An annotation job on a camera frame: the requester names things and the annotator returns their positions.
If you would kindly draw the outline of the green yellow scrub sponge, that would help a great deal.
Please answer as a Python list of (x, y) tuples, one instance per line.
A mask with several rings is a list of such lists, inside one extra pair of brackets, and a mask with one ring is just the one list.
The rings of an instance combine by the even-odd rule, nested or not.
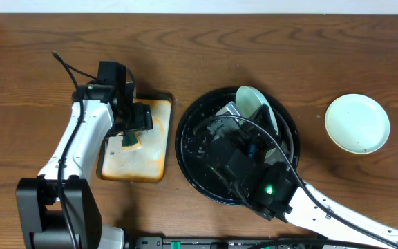
[(122, 146), (123, 147), (132, 147), (134, 145), (138, 145), (140, 142), (135, 133), (125, 133), (122, 135)]

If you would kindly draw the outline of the light blue plate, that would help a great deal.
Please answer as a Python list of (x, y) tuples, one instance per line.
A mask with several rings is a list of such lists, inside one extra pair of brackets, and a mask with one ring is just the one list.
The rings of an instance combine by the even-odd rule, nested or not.
[[(284, 138), (282, 138), (283, 132), (279, 130), (279, 119), (278, 116), (274, 113), (273, 108), (271, 104), (267, 101), (267, 98), (258, 90), (255, 89), (254, 87), (251, 86), (241, 86), (238, 88), (236, 92), (236, 108), (238, 110), (238, 113), (240, 116), (247, 118), (250, 117), (251, 114), (257, 110), (262, 104), (266, 104), (270, 108), (270, 114), (272, 115), (272, 122), (274, 128), (278, 129), (278, 135), (280, 136), (282, 142), (279, 143), (281, 146), (281, 149), (283, 150), (284, 154), (287, 157), (290, 157), (290, 154), (293, 154), (294, 152), (290, 152), (290, 150), (287, 148), (287, 144), (284, 141)], [(238, 120), (238, 124), (240, 127), (243, 129), (243, 124), (245, 123), (244, 120)], [(271, 161), (265, 161), (266, 163), (273, 165), (274, 163), (277, 162), (284, 162), (285, 160), (283, 159), (282, 155), (280, 154), (278, 148), (276, 149), (275, 153), (272, 156)]]
[(325, 130), (334, 144), (353, 154), (371, 154), (390, 136), (390, 120), (384, 108), (362, 94), (335, 99), (324, 117)]

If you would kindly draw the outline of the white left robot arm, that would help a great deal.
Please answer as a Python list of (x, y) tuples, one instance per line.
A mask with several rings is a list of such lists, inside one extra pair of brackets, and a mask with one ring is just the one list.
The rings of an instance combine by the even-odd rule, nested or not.
[(151, 128), (149, 106), (135, 97), (131, 82), (124, 90), (89, 84), (73, 92), (71, 117), (53, 156), (15, 191), (26, 248), (125, 248), (123, 229), (103, 225), (89, 182), (107, 137)]

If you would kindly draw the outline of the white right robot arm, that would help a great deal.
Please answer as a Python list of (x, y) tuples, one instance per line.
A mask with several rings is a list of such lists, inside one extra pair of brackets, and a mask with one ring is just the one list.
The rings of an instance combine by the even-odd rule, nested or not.
[(347, 247), (398, 248), (397, 229), (359, 214), (303, 182), (283, 150), (278, 151), (285, 170), (297, 183), (291, 197), (285, 199), (287, 209), (280, 212), (286, 222), (323, 235), (330, 242), (344, 242)]

